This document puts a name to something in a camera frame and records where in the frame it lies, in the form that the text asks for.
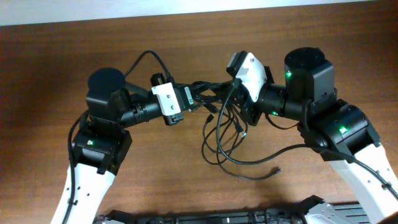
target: white wall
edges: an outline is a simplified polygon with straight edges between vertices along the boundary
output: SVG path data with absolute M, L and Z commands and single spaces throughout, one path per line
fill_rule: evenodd
M 366 0 L 0 0 L 0 26 Z

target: black cable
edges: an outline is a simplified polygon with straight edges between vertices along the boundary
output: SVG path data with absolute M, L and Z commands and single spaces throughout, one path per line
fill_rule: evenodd
M 84 117 L 87 119 L 88 115 L 88 110 L 86 110 L 81 116 L 74 122 L 72 127 L 70 128 L 69 134 L 68 134 L 68 154 L 69 154 L 69 162 L 70 162 L 70 178 L 71 178 L 71 187 L 70 187 L 70 199 L 68 200 L 68 208 L 67 212 L 65 213 L 65 216 L 63 218 L 62 223 L 66 224 L 68 222 L 69 214 L 70 211 L 72 210 L 73 203 L 75 201 L 75 161 L 73 158 L 73 152 L 72 152 L 72 134 L 73 131 L 75 130 L 77 124 L 80 121 L 84 120 Z
M 224 135 L 224 133 L 226 132 L 226 130 L 228 130 L 228 128 L 230 127 L 230 124 L 233 123 L 233 120 L 232 120 L 232 119 L 234 119 L 234 116 L 233 116 L 232 118 L 229 118 L 229 119 L 228 119 L 226 122 L 224 122 L 223 124 L 221 124 L 221 126 L 224 126 L 226 123 L 228 123 L 228 126 L 224 129 L 224 131 L 223 131 L 223 133 L 222 133 L 222 135 L 221 135 L 221 139 L 223 138 L 223 135 Z M 226 161 L 226 159 L 224 159 L 224 160 L 221 161 L 221 162 L 215 163 L 215 162 L 209 161 L 209 160 L 207 159 L 207 157 L 205 156 L 205 146 L 207 146 L 207 148 L 208 148 L 211 152 L 213 152 L 213 153 L 220 153 L 220 152 L 215 151 L 214 149 L 212 149 L 212 148 L 208 145 L 208 143 L 207 143 L 207 139 L 208 139 L 208 138 L 210 137 L 210 135 L 216 130 L 216 127 L 214 127 L 214 128 L 205 136 L 205 129 L 206 129 L 206 126 L 207 126 L 208 123 L 209 123 L 209 121 L 208 121 L 208 119 L 207 119 L 206 122 L 205 122 L 205 125 L 203 125 L 203 130 L 202 130 L 202 135 L 203 135 L 203 143 L 202 143 L 202 145 L 201 145 L 201 154 L 202 154 L 202 157 L 203 157 L 203 159 L 204 159 L 207 163 L 209 163 L 210 165 L 222 164 L 222 163 L 224 163 L 224 162 Z M 238 141 L 238 138 L 239 138 L 239 135 L 237 134 L 236 137 L 235 137 L 234 143 L 233 143 L 232 146 L 231 146 L 231 149 L 225 151 L 225 152 L 228 153 L 229 156 L 230 156 L 231 153 L 242 143 L 242 141 L 243 141 L 243 139 L 244 139 L 244 138 L 241 138 L 241 140 L 240 140 L 238 143 L 236 143 L 236 142 Z
M 282 151 L 282 152 L 279 151 L 279 152 L 277 152 L 277 153 L 275 153 L 275 154 L 273 154 L 273 155 L 271 155 L 271 156 L 269 156 L 269 157 L 267 157 L 267 158 L 261 159 L 261 160 L 259 160 L 259 161 L 250 161 L 250 162 L 247 162 L 247 161 L 239 161 L 239 160 L 233 159 L 233 158 L 229 157 L 229 156 L 224 152 L 224 150 L 223 150 L 223 148 L 222 148 L 222 145 L 221 145 L 221 141 L 220 141 L 220 124 L 221 124 L 221 119 L 222 119 L 222 113 L 224 112 L 224 110 L 225 110 L 225 108 L 226 108 L 226 105 L 228 104 L 228 100 L 231 98 L 231 95 L 232 95 L 233 91 L 234 91 L 234 87 L 232 86 L 231 89 L 230 89 L 230 91 L 228 92 L 227 97 L 225 98 L 225 101 L 224 101 L 223 105 L 221 106 L 220 114 L 218 115 L 217 129 L 216 129 L 217 150 L 220 151 L 220 152 L 222 153 L 222 155 L 223 155 L 225 158 L 227 158 L 228 160 L 230 160 L 230 161 L 232 161 L 232 162 L 234 162 L 234 163 L 236 163 L 236 164 L 240 164 L 240 165 L 254 165 L 254 164 L 260 164 L 260 163 L 262 163 L 262 162 L 265 162 L 265 161 L 268 161 L 268 160 L 271 160 L 271 159 L 275 158 L 275 157 L 278 156 L 279 154 L 282 154 L 283 151 Z M 222 168 L 222 170 L 225 171 L 227 174 L 233 175 L 233 176 L 235 176 L 235 177 L 239 177 L 239 178 L 242 178 L 242 179 L 246 179 L 246 180 L 264 180 L 264 179 L 266 179 L 266 178 L 270 178 L 270 177 L 272 177 L 273 175 L 278 174 L 279 172 L 282 172 L 282 169 L 279 169 L 279 168 L 278 168 L 277 170 L 271 172 L 270 174 L 265 175 L 264 177 L 246 177 L 246 176 L 243 176 L 243 175 L 238 175 L 238 174 L 234 174 L 234 173 L 232 173 L 232 172 L 230 172 L 230 171 L 227 171 L 227 170 L 226 170 L 223 166 L 221 166 L 220 164 L 219 164 L 219 166 L 220 166 L 220 168 Z
M 266 120 L 267 120 L 273 127 L 277 128 L 277 129 L 281 129 L 281 130 L 288 130 L 288 129 L 290 129 L 290 128 L 294 128 L 294 127 L 296 127 L 296 126 L 300 123 L 300 122 L 298 122 L 298 123 L 296 123 L 296 124 L 293 125 L 293 126 L 290 126 L 290 127 L 288 127 L 288 128 L 285 128 L 285 127 L 281 127 L 281 126 L 275 124 L 275 123 L 271 120 L 271 118 L 269 117 L 268 114 L 266 114 Z
M 133 63 L 133 65 L 131 65 L 130 69 L 129 69 L 128 71 L 125 72 L 124 77 L 127 77 L 127 76 L 131 73 L 131 71 L 138 65 L 138 63 L 141 61 L 141 59 L 142 59 L 146 54 L 148 54 L 148 53 L 152 54 L 152 55 L 156 58 L 156 60 L 160 63 L 160 66 L 162 66 L 162 68 L 163 68 L 163 70 L 164 70 L 164 72 L 165 72 L 165 74 L 166 74 L 166 77 L 167 77 L 167 78 L 170 78 L 171 75 L 170 75 L 170 72 L 169 72 L 169 70 L 167 69 L 166 65 L 163 63 L 162 59 L 160 59 L 160 57 L 157 55 L 157 53 L 154 52 L 153 50 L 146 50 L 146 51 L 144 51 L 144 52 L 137 58 L 137 60 Z
M 201 82 L 201 83 L 199 83 L 198 85 L 202 85 L 202 86 L 200 87 L 201 90 L 206 90 L 207 87 L 208 87 L 210 84 L 207 84 L 207 83 L 205 83 L 205 82 Z M 229 103 L 229 99 L 231 98 L 231 95 L 232 95 L 233 90 L 234 90 L 234 88 L 231 87 L 230 91 L 228 92 L 228 95 L 227 95 L 226 99 L 225 99 L 225 100 L 223 101 L 223 103 L 222 103 L 221 109 L 220 109 L 220 110 L 217 110 L 217 112 L 219 112 L 218 121 L 217 121 L 217 125 L 216 125 L 217 150 L 216 150 L 215 154 L 216 154 L 216 158 L 217 158 L 217 163 L 215 163 L 215 162 L 210 162 L 210 161 L 205 157 L 205 155 L 204 155 L 203 150 L 204 150 L 204 146 L 206 145 L 206 140 L 208 139 L 208 137 L 210 136 L 210 134 L 214 131 L 214 128 L 213 128 L 213 129 L 205 136 L 204 130 L 205 130 L 206 125 L 207 125 L 208 122 L 205 123 L 205 125 L 204 125 L 204 129 L 203 129 L 204 142 L 203 142 L 203 144 L 202 144 L 202 156 L 203 156 L 203 158 L 204 158 L 209 164 L 212 164 L 212 165 L 219 165 L 220 168 L 221 168 L 224 172 L 226 172 L 227 174 L 232 175 L 232 176 L 234 176 L 234 177 L 239 177 L 239 178 L 241 178 L 241 179 L 246 179 L 246 180 L 263 180 L 263 179 L 270 178 L 270 177 L 272 177 L 272 176 L 275 175 L 275 174 L 278 174 L 279 172 L 282 171 L 282 169 L 277 168 L 277 170 L 275 170 L 275 171 L 273 171 L 273 172 L 270 172 L 269 174 L 267 174 L 267 175 L 265 175 L 265 176 L 263 176 L 263 177 L 246 177 L 246 176 L 243 176 L 243 175 L 234 174 L 234 173 L 232 173 L 232 172 L 226 170 L 226 169 L 222 166 L 222 163 L 224 163 L 224 162 L 226 161 L 226 159 L 228 159 L 228 160 L 230 160 L 231 162 L 234 162 L 234 163 L 236 163 L 236 164 L 241 164 L 241 165 L 255 165 L 255 164 L 260 164 L 260 163 L 262 163 L 262 162 L 266 162 L 266 161 L 269 161 L 269 160 L 271 160 L 271 159 L 274 159 L 275 157 L 277 157 L 277 156 L 279 156 L 279 155 L 281 155 L 281 154 L 283 154 L 283 153 L 285 153 L 285 152 L 287 152 L 287 151 L 290 151 L 290 150 L 293 150 L 293 149 L 296 149 L 296 148 L 300 148 L 300 147 L 306 147 L 306 148 L 311 148 L 311 149 L 313 149 L 314 151 L 318 151 L 318 152 L 320 152 L 320 153 L 329 153 L 329 154 L 332 154 L 332 155 L 334 155 L 334 156 L 336 156 L 336 157 L 340 157 L 340 158 L 342 158 L 342 159 L 345 159 L 345 160 L 347 160 L 348 162 L 354 162 L 354 163 L 358 164 L 358 165 L 361 166 L 363 169 L 366 169 L 366 170 L 367 170 L 368 172 L 370 172 L 373 176 L 375 176 L 375 178 L 377 178 L 377 179 L 382 183 L 382 186 L 381 186 L 381 187 L 383 187 L 384 189 L 388 189 L 388 190 L 391 192 L 391 194 L 392 194 L 393 196 L 395 196 L 396 199 L 398 199 L 398 193 L 392 188 L 391 184 L 388 183 L 388 182 L 386 182 L 386 180 L 384 180 L 376 171 L 372 170 L 369 166 L 367 166 L 366 164 L 362 163 L 361 161 L 358 161 L 358 160 L 355 159 L 353 156 L 344 154 L 344 153 L 342 153 L 342 152 L 333 151 L 333 150 L 328 149 L 328 148 L 326 148 L 326 147 L 321 147 L 321 146 L 309 146 L 309 145 L 306 145 L 306 144 L 296 144 L 296 145 L 293 145 L 293 146 L 285 147 L 285 148 L 283 148 L 283 149 L 277 151 L 276 153 L 274 153 L 274 154 L 272 154 L 272 155 L 270 155 L 270 156 L 268 156 L 268 157 L 266 157 L 266 158 L 264 158 L 264 159 L 257 160 L 257 161 L 239 161 L 239 160 L 236 160 L 236 159 L 231 158 L 230 155 L 231 155 L 231 153 L 233 152 L 233 150 L 236 149 L 236 148 L 238 147 L 238 145 L 241 143 L 241 141 L 244 139 L 244 138 L 242 138 L 242 139 L 240 140 L 240 142 L 239 142 L 238 144 L 236 144 L 236 145 L 235 145 L 235 142 L 234 142 L 232 148 L 231 148 L 230 150 L 228 150 L 228 151 L 224 151 L 223 148 L 222 148 L 222 145 L 221 145 L 221 138 L 220 138 L 220 127 L 221 127 L 221 125 L 222 125 L 222 124 L 221 124 L 221 118 L 222 118 L 222 116 L 225 114 L 225 113 L 224 113 L 224 110 L 225 110 L 226 108 L 227 108 L 227 111 L 230 110 L 230 109 L 232 109 L 232 112 L 233 112 L 233 114 L 235 115 L 235 118 L 236 118 L 236 123 L 239 123 L 238 116 L 239 116 L 239 118 L 241 118 L 242 121 L 244 121 L 244 120 L 242 119 L 242 117 L 240 117 L 241 115 L 240 115 L 239 111 L 236 109 L 234 103 Z M 217 96 L 203 96 L 203 95 L 197 96 L 197 99 L 200 100 L 200 101 L 203 101 L 204 103 L 206 103 L 206 102 L 208 102 L 208 103 L 210 103 L 210 102 L 211 102 L 211 103 L 213 103 L 213 102 L 219 102 L 219 100 L 220 100 L 220 98 L 217 97 Z M 304 128 L 306 129 L 306 131 L 308 131 L 308 132 L 310 133 L 309 127 L 308 127 L 308 124 L 307 124 L 307 119 L 308 119 L 308 118 L 307 118 L 308 103 L 310 103 L 310 100 L 307 100 L 307 101 L 305 102 L 305 104 L 303 105 L 303 120 L 302 120 L 302 124 L 303 124 Z M 273 126 L 275 126 L 275 127 L 277 127 L 277 128 L 280 128 L 280 129 L 289 129 L 289 128 L 293 128 L 294 126 L 298 125 L 298 124 L 295 124 L 295 125 L 292 126 L 292 127 L 283 128 L 283 127 L 280 127 L 280 126 L 276 125 L 275 123 L 273 123 L 271 119 L 267 119 L 267 120 L 270 121 L 270 124 L 271 124 L 271 125 L 273 125 Z M 247 130 L 248 130 L 248 124 L 247 124 L 247 122 L 245 122 L 245 125 L 246 125 L 246 132 L 247 132 Z M 219 157 L 220 154 L 222 154 L 222 155 L 225 157 L 225 159 L 224 159 L 223 161 L 220 161 L 220 157 Z

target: wire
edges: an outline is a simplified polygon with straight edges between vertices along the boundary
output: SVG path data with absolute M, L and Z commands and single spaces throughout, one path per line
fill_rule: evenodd
M 77 124 L 81 121 L 83 121 L 83 118 L 86 117 L 87 119 L 88 115 L 88 110 L 86 110 L 84 113 L 81 114 L 81 116 L 74 122 L 72 127 L 70 128 L 69 134 L 68 134 L 68 154 L 69 154 L 69 162 L 70 162 L 70 182 L 71 182 L 71 187 L 70 187 L 70 199 L 68 201 L 68 208 L 67 212 L 65 213 L 65 216 L 63 218 L 62 223 L 66 224 L 68 222 L 68 218 L 70 215 L 70 212 L 72 210 L 73 203 L 75 201 L 75 161 L 73 158 L 73 151 L 72 151 L 72 134 L 73 131 L 75 130 Z
M 362 163 L 361 161 L 358 161 L 353 156 L 347 155 L 347 154 L 342 153 L 342 152 L 333 151 L 333 150 L 328 149 L 326 147 L 311 146 L 311 145 L 308 145 L 308 144 L 296 144 L 296 145 L 285 147 L 285 148 L 283 148 L 283 149 L 281 149 L 281 150 L 279 150 L 279 151 L 277 151 L 277 152 L 275 152 L 275 153 L 273 153 L 273 154 L 271 154 L 271 155 L 269 155 L 269 156 L 267 156 L 267 157 L 265 157 L 263 159 L 259 159 L 257 161 L 239 161 L 237 159 L 233 159 L 232 157 L 230 157 L 231 153 L 242 143 L 242 141 L 245 139 L 245 137 L 241 138 L 241 140 L 238 143 L 236 143 L 236 141 L 237 141 L 237 138 L 236 138 L 234 140 L 234 143 L 233 143 L 231 149 L 229 149 L 227 151 L 223 150 L 223 147 L 221 145 L 221 140 L 222 140 L 226 130 L 232 125 L 233 117 L 236 120 L 234 122 L 236 126 L 237 125 L 240 126 L 238 118 L 240 118 L 240 120 L 244 122 L 244 124 L 245 124 L 245 133 L 247 133 L 247 131 L 248 131 L 248 123 L 245 122 L 244 119 L 241 117 L 240 112 L 236 108 L 236 105 L 235 105 L 236 102 L 234 102 L 233 100 L 230 100 L 234 88 L 231 85 L 229 85 L 229 87 L 230 87 L 230 89 L 229 89 L 229 92 L 228 92 L 226 98 L 225 99 L 221 99 L 218 96 L 217 91 L 218 92 L 225 91 L 225 88 L 223 88 L 223 84 L 222 83 L 195 82 L 195 83 L 192 83 L 192 85 L 191 85 L 192 90 L 197 92 L 196 94 L 194 94 L 195 101 L 198 101 L 201 104 L 205 105 L 206 108 L 209 111 L 211 111 L 212 113 L 215 113 L 215 112 L 219 113 L 216 127 L 213 128 L 207 135 L 205 135 L 205 129 L 206 129 L 206 126 L 209 123 L 209 121 L 207 120 L 206 123 L 204 124 L 203 130 L 202 130 L 203 143 L 202 143 L 202 147 L 201 147 L 201 152 L 202 152 L 202 156 L 203 156 L 204 160 L 207 163 L 209 163 L 211 165 L 219 165 L 220 168 L 224 172 L 226 172 L 227 174 L 232 175 L 234 177 L 239 177 L 239 178 L 245 179 L 245 180 L 264 180 L 264 179 L 272 177 L 273 175 L 278 174 L 279 172 L 282 171 L 282 169 L 280 169 L 278 167 L 275 167 L 274 170 L 272 170 L 270 173 L 268 173 L 265 176 L 262 176 L 262 177 L 247 177 L 247 176 L 235 174 L 235 173 L 232 173 L 231 171 L 228 171 L 227 169 L 225 169 L 225 167 L 222 166 L 222 164 L 224 162 L 226 162 L 226 160 L 229 160 L 229 161 L 231 161 L 231 162 L 233 162 L 235 164 L 240 164 L 240 165 L 256 165 L 256 164 L 260 164 L 260 163 L 263 163 L 263 162 L 267 162 L 267 161 L 269 161 L 271 159 L 274 159 L 277 156 L 279 156 L 279 155 L 281 155 L 281 154 L 283 154 L 283 153 L 285 153 L 287 151 L 291 151 L 293 149 L 297 149 L 297 148 L 300 148 L 300 147 L 306 147 L 306 148 L 313 149 L 315 152 L 329 153 L 329 154 L 334 155 L 336 157 L 340 157 L 342 159 L 345 159 L 348 162 L 356 163 L 357 165 L 361 166 L 363 169 L 366 169 L 368 172 L 370 172 L 373 176 L 375 176 L 375 178 L 377 178 L 382 183 L 382 187 L 384 189 L 388 189 L 391 192 L 391 194 L 393 196 L 395 196 L 396 199 L 398 199 L 398 193 L 392 188 L 392 185 L 390 183 L 386 182 L 386 180 L 384 180 L 376 171 L 372 170 L 369 166 L 367 166 L 366 164 Z M 201 92 L 206 91 L 206 90 L 212 90 L 214 93 L 216 93 L 216 95 L 215 96 L 202 95 Z M 310 130 L 309 130 L 308 124 L 307 124 L 307 120 L 308 120 L 308 118 L 307 118 L 308 104 L 310 102 L 311 102 L 311 100 L 305 100 L 305 103 L 303 104 L 303 111 L 302 111 L 303 112 L 303 118 L 302 118 L 302 122 L 301 122 L 303 124 L 305 130 L 308 133 L 311 133 Z M 212 103 L 222 103 L 221 109 L 216 108 L 214 105 L 212 105 Z M 227 119 L 226 122 L 221 123 L 221 120 L 222 120 L 223 116 L 227 117 L 228 119 Z M 268 115 L 266 115 L 266 118 L 267 118 L 268 122 L 270 122 L 271 125 L 273 125 L 276 128 L 279 128 L 279 129 L 289 129 L 289 128 L 293 128 L 293 127 L 295 127 L 295 126 L 297 126 L 299 124 L 299 123 L 297 123 L 297 124 L 295 124 L 295 125 L 293 125 L 291 127 L 284 128 L 284 127 L 280 127 L 280 126 L 276 125 L 274 122 L 272 122 L 271 118 Z M 220 136 L 220 128 L 222 126 L 226 125 L 226 124 L 229 124 L 229 125 L 227 125 L 226 129 L 223 131 L 223 133 Z M 207 139 L 210 137 L 210 135 L 214 131 L 216 131 L 217 150 L 212 149 L 207 143 Z M 204 147 L 205 146 L 211 152 L 216 154 L 217 163 L 211 162 L 211 161 L 209 161 L 206 158 L 206 156 L 204 154 Z M 220 160 L 220 154 L 222 154 L 224 156 L 224 159 L 222 161 Z
M 281 129 L 281 130 L 288 130 L 288 129 L 294 128 L 294 127 L 296 127 L 297 125 L 300 124 L 300 122 L 297 122 L 295 125 L 290 126 L 290 127 L 288 127 L 288 128 L 281 127 L 281 126 L 275 124 L 275 123 L 271 120 L 271 118 L 269 117 L 268 114 L 266 114 L 266 120 L 267 120 L 273 127 L 277 128 L 277 129 Z
M 156 60 L 160 63 L 160 66 L 162 66 L 162 68 L 163 68 L 163 70 L 164 70 L 164 72 L 166 74 L 166 77 L 170 78 L 171 75 L 170 75 L 170 72 L 167 69 L 166 65 L 163 63 L 162 59 L 160 59 L 160 57 L 157 55 L 157 53 L 154 52 L 153 50 L 146 50 L 142 54 L 140 54 L 140 56 L 133 63 L 133 65 L 131 65 L 130 69 L 125 72 L 124 77 L 127 77 L 132 72 L 132 70 L 138 65 L 138 63 L 141 61 L 141 59 L 148 53 L 152 54 L 156 58 Z

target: wooden table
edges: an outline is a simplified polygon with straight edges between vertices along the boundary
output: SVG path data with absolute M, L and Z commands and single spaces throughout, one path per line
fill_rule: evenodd
M 397 9 L 395 2 L 377 1 L 0 27 L 0 222 L 52 219 L 69 163 L 67 134 L 86 109 L 88 77 L 101 67 L 124 72 L 146 49 L 158 52 L 181 83 L 230 80 L 225 67 L 240 50 L 271 66 L 275 82 L 284 83 L 285 55 L 319 47 L 335 66 L 338 96 L 368 115 L 398 172 Z M 159 71 L 147 57 L 128 80 L 150 88 L 150 76 Z M 249 175 L 284 169 L 260 182 L 208 165 L 200 153 L 207 116 L 198 110 L 176 126 L 159 118 L 129 128 L 132 146 L 98 212 L 235 210 L 313 194 L 329 202 L 356 200 L 309 149 L 257 167 L 228 164 Z M 277 130 L 262 118 L 235 157 L 259 159 L 301 142 L 297 130 Z

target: white bracket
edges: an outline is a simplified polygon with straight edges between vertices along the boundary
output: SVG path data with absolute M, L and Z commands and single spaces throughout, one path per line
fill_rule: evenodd
M 260 90 L 267 81 L 267 76 L 264 66 L 252 53 L 246 55 L 235 78 L 242 80 L 242 84 L 248 89 L 252 101 L 257 102 Z
M 181 112 L 174 88 L 171 83 L 165 83 L 152 87 L 152 92 L 159 100 L 160 108 L 164 116 L 175 115 Z
M 100 203 L 112 185 L 115 175 L 106 171 L 105 174 L 97 174 L 97 167 L 85 164 L 77 164 L 75 167 L 75 205 L 72 206 L 67 224 L 81 223 L 92 224 Z M 58 204 L 57 211 L 51 224 L 61 224 L 68 208 L 72 181 L 70 166 L 68 168 L 67 181 Z
M 370 144 L 357 152 L 354 157 L 376 170 L 394 190 L 398 190 L 398 180 L 391 169 L 383 146 Z M 331 167 L 349 185 L 371 223 L 379 223 L 398 211 L 398 201 L 371 173 L 355 163 L 346 160 L 330 161 Z

